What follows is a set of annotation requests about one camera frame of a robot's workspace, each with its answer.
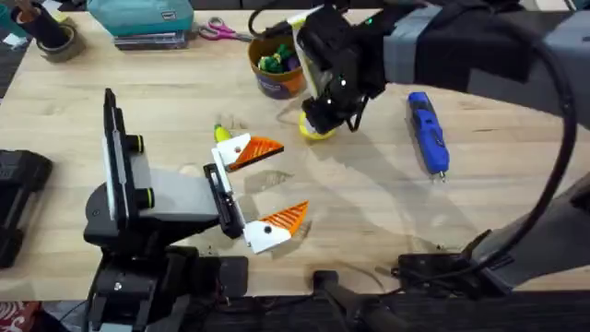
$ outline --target paper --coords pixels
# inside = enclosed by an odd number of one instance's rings
[[[45,0],[42,4],[48,12],[59,11],[59,7],[62,5],[54,0]]]
[[[3,42],[12,46],[12,48],[17,48],[17,47],[25,44],[27,42],[27,38],[26,37],[20,38],[16,34],[11,33],[11,34],[7,35],[6,38],[4,38]]]

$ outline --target pink scissors handle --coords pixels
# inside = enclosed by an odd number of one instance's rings
[[[230,29],[230,27],[228,27],[227,25],[225,25],[225,22],[223,21],[223,19],[218,18],[218,17],[212,17],[209,19],[209,21],[207,22],[207,25],[214,30],[219,30],[222,32],[226,32],[226,33],[235,33],[236,31]]]
[[[199,27],[199,35],[208,41],[219,41],[222,39],[234,39],[235,33],[212,29],[209,26]]]

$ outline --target black case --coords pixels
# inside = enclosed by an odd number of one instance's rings
[[[22,213],[51,171],[52,162],[39,154],[0,149],[0,268],[14,264],[28,223]]]

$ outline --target wooden tabletop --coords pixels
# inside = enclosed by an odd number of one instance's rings
[[[259,29],[293,12],[269,12]],[[360,21],[371,11],[353,11]],[[246,30],[249,12],[219,15]],[[71,14],[88,49],[54,65],[29,48],[0,107],[0,147],[30,149],[53,160],[17,264],[0,272],[2,300],[83,299],[100,258],[82,238],[84,207],[104,181],[100,140],[104,89],[113,89],[129,133],[144,136],[150,165],[201,174],[212,161],[213,124],[272,137],[285,151],[231,176],[244,213],[264,216],[309,199],[302,230],[290,243],[253,255],[218,228],[183,241],[207,255],[246,255],[249,294],[302,294],[316,269],[335,269],[355,291],[391,290],[387,270],[398,255],[459,250],[500,228],[537,200],[561,137],[561,120],[511,104],[440,89],[390,85],[369,102],[360,130],[344,127],[307,143],[296,126],[303,93],[265,97],[240,41],[191,42],[188,50],[123,53],[87,13]],[[425,89],[451,152],[446,184],[424,172],[407,126],[405,99]],[[564,185],[588,170],[590,135],[580,128]],[[588,268],[536,279],[522,290],[590,289]]]

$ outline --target cable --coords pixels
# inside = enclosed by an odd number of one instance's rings
[[[72,309],[68,310],[65,314],[62,315],[62,317],[59,319],[59,322],[62,323],[64,321],[64,319],[66,319],[69,315],[71,315],[77,308],[80,307],[80,305],[86,303],[86,300],[81,301],[80,303],[74,305],[74,307],[72,307]]]
[[[246,310],[227,310],[227,309],[223,309],[221,307],[217,307],[217,311],[221,314],[267,314],[273,310],[279,309],[279,308],[284,308],[284,307],[291,307],[294,305],[298,305],[304,302],[309,301],[310,299],[313,298],[313,295],[308,295],[302,298],[297,298],[294,299],[292,301],[286,301],[286,302],[279,302],[278,300],[274,300],[270,305],[268,306],[264,306],[261,303],[258,303],[259,306],[257,306],[255,309],[246,309]]]
[[[250,31],[250,34],[252,34],[256,39],[270,38],[272,36],[284,33],[286,30],[290,30],[291,26],[285,20],[280,21],[274,27],[267,28],[264,32],[258,32],[254,29],[254,20],[258,17],[258,15],[260,15],[260,13],[262,13],[264,10],[271,9],[278,5],[278,3],[281,1],[282,0],[268,1],[264,5],[260,6],[260,8],[256,9],[248,18],[248,30]]]
[[[455,278],[467,273],[477,272],[485,267],[489,267],[499,258],[502,258],[508,254],[525,238],[525,236],[533,229],[533,227],[535,227],[540,217],[547,210],[551,200],[553,199],[553,196],[560,186],[561,179],[563,178],[563,175],[565,174],[570,162],[570,158],[572,157],[577,134],[577,117],[572,87],[570,86],[569,79],[567,78],[563,67],[559,65],[556,55],[547,47],[546,44],[543,43],[543,41],[539,40],[536,36],[509,23],[508,21],[504,21],[495,16],[492,16],[492,19],[495,19],[498,27],[504,30],[504,32],[509,34],[512,38],[522,44],[529,45],[532,51],[537,55],[538,59],[540,59],[547,68],[553,85],[555,86],[555,90],[557,91],[561,110],[561,118],[563,122],[563,134],[561,137],[560,151],[558,153],[557,159],[555,160],[553,170],[549,175],[547,183],[545,184],[545,188],[543,189],[543,192],[541,193],[537,203],[528,214],[521,227],[497,251],[472,267],[455,272],[418,279],[415,282],[418,284],[431,282],[438,279]],[[397,294],[403,291],[404,288],[405,287],[400,287],[398,289],[389,291],[384,295],[388,296]]]

